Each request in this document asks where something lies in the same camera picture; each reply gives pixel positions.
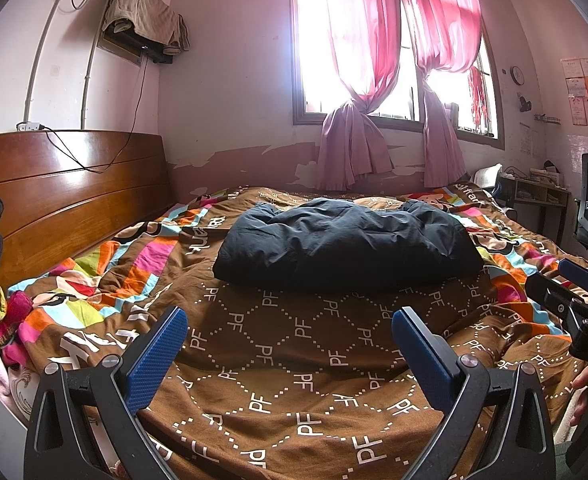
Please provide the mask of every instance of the human hand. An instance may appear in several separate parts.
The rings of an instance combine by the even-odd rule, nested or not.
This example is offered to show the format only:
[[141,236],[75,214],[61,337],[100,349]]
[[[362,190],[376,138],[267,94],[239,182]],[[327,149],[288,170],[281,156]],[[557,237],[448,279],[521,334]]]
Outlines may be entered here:
[[[588,366],[584,368],[584,370],[581,371],[581,373],[579,373],[571,383],[571,387],[574,390],[579,390],[585,386],[588,386]],[[580,398],[576,404],[576,409],[574,410],[574,414],[570,420],[571,426],[577,426],[580,422],[583,413],[585,413],[585,410],[587,409],[587,400],[587,390],[585,390],[580,394]]]

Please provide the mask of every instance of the window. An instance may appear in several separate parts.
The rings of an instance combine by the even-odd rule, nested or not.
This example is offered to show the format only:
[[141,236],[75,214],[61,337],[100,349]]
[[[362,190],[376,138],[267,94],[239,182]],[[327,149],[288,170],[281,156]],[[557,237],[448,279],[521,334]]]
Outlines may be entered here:
[[[414,64],[411,37],[402,12],[400,75],[398,84],[370,114],[381,128],[421,132],[424,126],[422,83]],[[292,23],[295,38],[295,124],[322,124],[325,115],[349,99],[349,92],[334,72],[327,33],[317,18],[313,0],[292,1]],[[451,110],[452,122],[459,139],[489,144],[504,149],[502,109],[496,95],[500,95],[495,78],[496,69],[491,48],[483,31],[480,52],[474,66],[480,71],[487,101],[487,114],[475,124],[468,73],[432,72],[427,77],[429,86]]]

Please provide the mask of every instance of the metal screw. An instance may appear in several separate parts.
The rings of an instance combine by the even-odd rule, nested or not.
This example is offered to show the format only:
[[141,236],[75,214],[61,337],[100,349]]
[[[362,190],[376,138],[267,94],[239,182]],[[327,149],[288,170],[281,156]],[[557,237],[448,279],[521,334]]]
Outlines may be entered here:
[[55,374],[58,371],[58,365],[56,363],[50,363],[45,367],[45,373],[47,375]]
[[471,354],[465,354],[461,356],[460,362],[467,368],[474,368],[478,366],[478,357]]
[[536,369],[534,368],[534,365],[531,363],[523,363],[522,365],[520,365],[520,368],[527,375],[534,375],[536,373]]
[[108,355],[101,361],[101,365],[105,368],[114,368],[118,363],[119,357],[117,355]]

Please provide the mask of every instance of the beige cloth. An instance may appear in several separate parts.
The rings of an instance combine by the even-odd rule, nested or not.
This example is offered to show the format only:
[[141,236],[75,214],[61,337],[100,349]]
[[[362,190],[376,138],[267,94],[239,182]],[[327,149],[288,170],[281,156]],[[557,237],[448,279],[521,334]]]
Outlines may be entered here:
[[573,417],[573,414],[576,411],[580,394],[584,390],[586,390],[586,388],[575,390],[571,394],[570,403],[567,405],[567,409],[565,410],[558,427],[554,431],[554,444],[562,444],[563,442],[568,442],[572,439],[573,434],[576,431],[576,426],[570,425],[571,417]]
[[110,0],[103,30],[112,23],[115,23],[115,32],[122,32],[133,25],[139,36],[164,44],[163,53],[169,56],[189,50],[183,17],[162,0]]

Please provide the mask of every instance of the brown duvet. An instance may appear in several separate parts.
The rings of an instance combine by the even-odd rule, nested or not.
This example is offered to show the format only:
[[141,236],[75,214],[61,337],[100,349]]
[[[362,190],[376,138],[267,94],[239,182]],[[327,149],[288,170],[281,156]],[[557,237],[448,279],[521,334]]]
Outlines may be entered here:
[[[471,184],[411,197],[465,225],[483,272],[393,294],[228,285],[211,267],[234,219],[257,202],[288,208],[309,196],[226,190],[18,286],[36,306],[19,330],[31,366],[95,365],[178,305],[187,339],[139,418],[181,479],[398,479],[442,418],[392,341],[392,314],[410,305],[458,354],[487,367],[534,364],[552,421],[559,418],[583,363],[522,285],[536,269],[557,277],[565,254]],[[407,196],[350,198],[395,208]],[[489,421],[484,412],[452,478],[468,472]]]

